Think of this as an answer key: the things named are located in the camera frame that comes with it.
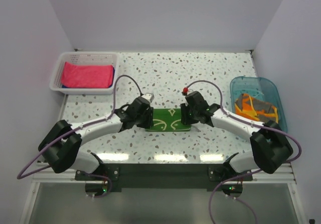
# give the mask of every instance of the speckled tabletop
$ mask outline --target speckled tabletop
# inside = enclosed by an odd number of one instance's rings
[[[237,76],[255,77],[249,53],[121,53],[119,75],[128,74],[143,92],[153,92],[154,108],[178,108],[185,102],[181,91],[195,80],[214,81],[223,91],[224,104],[231,110],[230,82]],[[219,103],[217,90],[197,83],[209,104]],[[116,87],[116,107],[138,96],[134,83],[122,78]],[[111,111],[112,96],[69,95],[62,119],[70,123],[92,120]],[[146,132],[134,127],[95,139],[81,147],[98,154],[105,163],[222,163],[236,152],[251,149],[236,135],[207,125],[190,132]]]

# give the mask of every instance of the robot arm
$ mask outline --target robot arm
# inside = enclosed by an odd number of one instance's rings
[[[190,125],[201,122],[212,127],[228,130],[251,143],[252,151],[244,154],[235,153],[225,161],[225,173],[223,174],[226,178],[258,168],[272,174],[293,153],[293,149],[285,136],[232,119],[230,116],[235,114],[228,113],[226,115],[218,104],[208,105],[197,91],[188,94],[186,101],[187,104],[181,104],[183,124]],[[273,121],[265,124],[241,116],[237,116],[237,118],[280,130],[279,125]]]
[[[66,139],[60,140],[43,153],[43,157],[50,164],[55,173],[61,173],[69,168],[87,173],[103,174],[102,161],[94,153],[80,151],[79,148],[87,142],[98,137],[122,132],[131,129],[134,125],[141,128],[150,128],[153,125],[153,94],[147,93],[137,97],[127,109],[116,109],[114,115],[110,114],[97,119],[81,122],[67,123],[58,121],[50,130],[38,147],[42,150],[48,143],[71,130],[74,131]]]

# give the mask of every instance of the white wall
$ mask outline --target white wall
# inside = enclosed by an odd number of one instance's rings
[[[293,163],[309,218],[321,222],[321,0],[283,0],[254,51],[258,75],[280,93],[303,155]]]
[[[282,0],[50,0],[74,48],[254,49]]]
[[[18,223],[31,178],[16,176],[57,120],[49,78],[72,48],[49,0],[0,0],[0,16],[0,223]]]

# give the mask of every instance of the blue plastic bin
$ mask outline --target blue plastic bin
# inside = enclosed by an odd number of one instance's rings
[[[287,132],[286,120],[282,103],[276,86],[264,77],[236,77],[230,83],[232,109],[235,113],[235,101],[242,94],[273,104],[277,108],[279,125],[284,132]]]

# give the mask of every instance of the cable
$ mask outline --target cable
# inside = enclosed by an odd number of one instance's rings
[[[83,173],[89,177],[96,177],[96,178],[102,178],[102,179],[105,179],[107,181],[107,183],[109,183],[109,188],[107,191],[105,191],[102,195],[98,195],[98,196],[94,196],[94,198],[101,198],[101,197],[104,197],[106,196],[111,190],[112,190],[112,181],[111,179],[109,179],[107,176],[103,176],[103,175],[94,175],[94,174],[89,174],[87,172],[84,172]]]
[[[222,91],[221,89],[213,82],[210,82],[210,81],[207,81],[207,80],[197,80],[197,81],[194,81],[192,82],[191,84],[189,84],[186,88],[188,89],[190,86],[192,86],[193,84],[197,83],[197,82],[206,82],[206,83],[209,83],[211,85],[213,85],[214,87],[217,88],[219,94],[220,94],[220,97],[221,97],[221,100],[220,100],[220,107],[221,107],[221,110],[224,114],[228,115],[227,111],[224,109],[223,107],[223,94],[222,94]],[[246,124],[246,125],[251,125],[251,126],[254,126],[254,127],[257,127],[257,128],[261,128],[261,129],[265,129],[265,130],[269,130],[269,131],[274,131],[276,133],[279,133],[279,134],[282,134],[288,138],[290,138],[291,140],[293,140],[295,142],[295,144],[297,145],[297,148],[298,148],[298,154],[293,157],[292,159],[289,159],[286,161],[286,163],[290,163],[291,161],[294,161],[296,160],[297,158],[299,158],[302,154],[302,147],[301,147],[301,144],[299,143],[298,140],[296,140],[294,137],[292,137],[291,135],[289,135],[288,133],[284,132],[284,131],[281,131],[281,130],[277,130],[277,129],[274,129],[274,128],[269,128],[269,127],[266,127],[266,126],[260,126],[260,125],[256,125],[256,124],[252,124],[250,122],[247,122],[243,119],[239,119],[238,117],[235,117],[235,116],[232,116],[232,115],[228,115],[229,117],[231,117],[232,119],[236,120],[236,121],[239,121],[243,124]],[[232,181],[232,180],[236,180],[236,179],[239,179],[239,178],[244,178],[246,176],[250,176],[250,175],[253,175],[253,174],[256,174],[258,172],[262,171],[261,169],[259,170],[256,170],[254,172],[251,172],[251,173],[246,173],[246,174],[243,174],[243,175],[239,175],[239,176],[235,176],[233,178],[230,178],[230,179],[227,179],[227,180],[224,180],[222,181],[221,183],[219,183],[213,190],[213,192],[211,193],[211,196],[210,196],[210,200],[209,200],[209,214],[210,214],[210,218],[213,222],[213,224],[216,224],[215,221],[214,221],[214,218],[213,218],[213,215],[212,215],[212,210],[211,210],[211,203],[212,203],[212,199],[213,199],[213,196],[214,196],[214,193],[218,190],[218,188],[223,185],[224,183],[228,182],[228,181]],[[249,204],[247,204],[246,202],[244,202],[243,200],[240,200],[240,199],[236,199],[238,200],[239,202],[243,203],[244,205],[246,205],[250,210],[251,212],[253,213],[254,215],[254,218],[255,218],[255,224],[258,224],[258,219],[257,219],[257,216],[253,210],[252,207],[250,207]]]
[[[83,127],[87,127],[87,126],[90,126],[90,125],[94,125],[94,124],[98,124],[98,123],[100,123],[100,122],[107,121],[107,120],[109,120],[109,119],[113,116],[113,114],[115,113],[115,108],[116,108],[116,85],[117,85],[118,81],[119,81],[122,77],[128,77],[128,78],[130,78],[130,79],[136,84],[136,86],[137,86],[137,88],[138,88],[138,91],[139,91],[139,94],[140,94],[141,96],[143,95],[143,93],[141,92],[140,87],[138,86],[138,83],[135,81],[135,79],[133,79],[131,76],[128,76],[128,75],[120,75],[120,76],[116,79],[116,81],[115,81],[115,86],[114,86],[114,91],[113,91],[113,107],[112,107],[112,110],[111,110],[110,115],[107,117],[107,119],[94,120],[94,121],[88,122],[88,123],[84,124]],[[80,129],[81,129],[80,127],[77,127],[77,128],[75,128],[75,129],[73,129],[73,130],[70,130],[70,131],[66,132],[65,134],[63,134],[63,135],[57,137],[56,139],[54,139],[54,140],[53,140],[52,142],[50,142],[49,144],[47,144],[41,151],[39,151],[39,153],[35,156],[35,158],[33,158],[31,161],[29,161],[28,164],[27,164],[24,168],[22,168],[22,170],[21,170],[21,171],[19,172],[19,174],[17,175],[17,179],[20,180],[20,179],[23,179],[23,178],[25,178],[25,177],[27,177],[27,176],[30,176],[30,175],[32,175],[32,174],[35,174],[35,173],[37,173],[37,172],[39,172],[39,171],[48,169],[48,168],[50,167],[50,165],[45,166],[45,167],[42,167],[42,168],[39,168],[39,169],[36,169],[36,170],[31,171],[31,172],[29,172],[29,173],[27,173],[27,174],[24,174],[24,172],[32,165],[32,163],[34,163],[47,149],[49,149],[51,146],[53,146],[55,143],[57,143],[58,141],[60,141],[60,140],[63,139],[64,137],[67,137],[67,136],[69,136],[70,134],[72,134],[72,133],[74,133],[74,132],[76,132],[76,131],[78,131],[78,130],[80,130]],[[92,174],[88,174],[88,173],[87,173],[87,175],[91,175],[91,176],[93,176],[93,177],[103,178],[103,179],[106,179],[106,178],[107,178],[106,180],[109,180],[109,182],[111,183],[111,180],[110,180],[108,177],[106,177],[106,176],[92,175]]]
[[[246,173],[246,174],[243,174],[243,175],[238,175],[238,176],[229,178],[229,179],[227,179],[227,180],[222,181],[221,183],[219,183],[219,184],[214,188],[214,190],[213,190],[212,193],[211,193],[210,200],[209,200],[209,206],[208,206],[208,207],[209,207],[210,218],[211,218],[213,224],[216,224],[216,222],[214,221],[214,218],[213,218],[213,215],[212,215],[211,204],[212,204],[212,199],[213,199],[214,193],[218,190],[218,188],[220,188],[221,185],[223,185],[224,183],[226,183],[226,182],[228,182],[228,181],[237,180],[237,179],[239,179],[239,178],[244,178],[244,177],[246,177],[246,176],[250,176],[250,175],[259,173],[260,171],[262,171],[262,170],[261,170],[261,169],[258,169],[258,170],[254,171],[254,172],[251,172],[251,173]],[[240,199],[238,199],[238,198],[236,198],[236,200],[239,201],[240,203],[246,205],[246,206],[251,210],[251,212],[253,213],[254,218],[255,218],[255,224],[258,224],[257,215],[256,215],[255,211],[253,210],[253,208],[250,207],[250,205],[247,204],[247,203],[246,203],[245,201],[243,201],[243,200],[240,200]]]

